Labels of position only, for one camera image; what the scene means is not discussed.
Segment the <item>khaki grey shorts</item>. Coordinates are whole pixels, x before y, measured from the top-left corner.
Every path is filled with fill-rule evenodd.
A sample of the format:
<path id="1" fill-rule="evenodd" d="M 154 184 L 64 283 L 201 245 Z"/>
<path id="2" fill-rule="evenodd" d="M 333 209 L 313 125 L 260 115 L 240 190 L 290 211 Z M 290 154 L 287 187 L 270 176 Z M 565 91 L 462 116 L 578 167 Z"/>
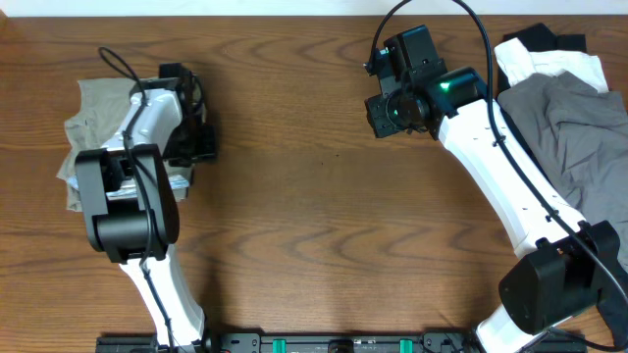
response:
<path id="1" fill-rule="evenodd" d="M 81 107 L 65 121 L 65 133 L 72 146 L 57 178 L 67 185 L 67 209 L 81 212 L 79 183 L 75 170 L 80 152 L 105 148 L 124 150 L 123 131 L 135 113 L 140 113 L 131 129 L 130 147 L 155 144 L 163 160 L 166 150 L 175 141 L 175 130 L 183 123 L 184 90 L 171 79 L 149 79 L 145 88 L 148 103 L 141 107 L 141 94 L 131 91 L 128 78 L 99 78 L 81 80 Z"/>

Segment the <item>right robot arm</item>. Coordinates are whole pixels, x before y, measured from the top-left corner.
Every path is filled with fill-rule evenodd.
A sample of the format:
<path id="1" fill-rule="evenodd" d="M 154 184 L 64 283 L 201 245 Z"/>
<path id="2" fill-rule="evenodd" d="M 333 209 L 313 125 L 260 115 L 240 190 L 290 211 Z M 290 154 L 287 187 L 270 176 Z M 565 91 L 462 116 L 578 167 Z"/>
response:
<path id="1" fill-rule="evenodd" d="M 558 195 L 483 79 L 471 68 L 449 70 L 425 26 L 376 39 L 365 68 L 380 85 L 365 103 L 375 135 L 429 133 L 480 187 L 516 255 L 499 283 L 499 306 L 476 327 L 469 350 L 589 350 L 588 340 L 561 325 L 616 293 L 612 225 L 588 223 Z"/>

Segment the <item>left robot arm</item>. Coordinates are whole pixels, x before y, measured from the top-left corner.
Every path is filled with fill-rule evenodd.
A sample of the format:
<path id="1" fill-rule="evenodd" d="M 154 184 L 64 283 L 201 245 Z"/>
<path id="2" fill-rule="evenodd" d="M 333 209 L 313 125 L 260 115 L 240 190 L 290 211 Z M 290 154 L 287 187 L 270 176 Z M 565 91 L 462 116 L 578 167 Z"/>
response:
<path id="1" fill-rule="evenodd" d="M 98 352 L 208 352 L 211 337 L 177 257 L 180 217 L 166 169 L 218 155 L 200 80 L 181 63 L 134 81 L 131 107 L 101 147 L 75 161 L 91 246 L 131 278 L 153 319 L 152 336 L 106 334 Z"/>

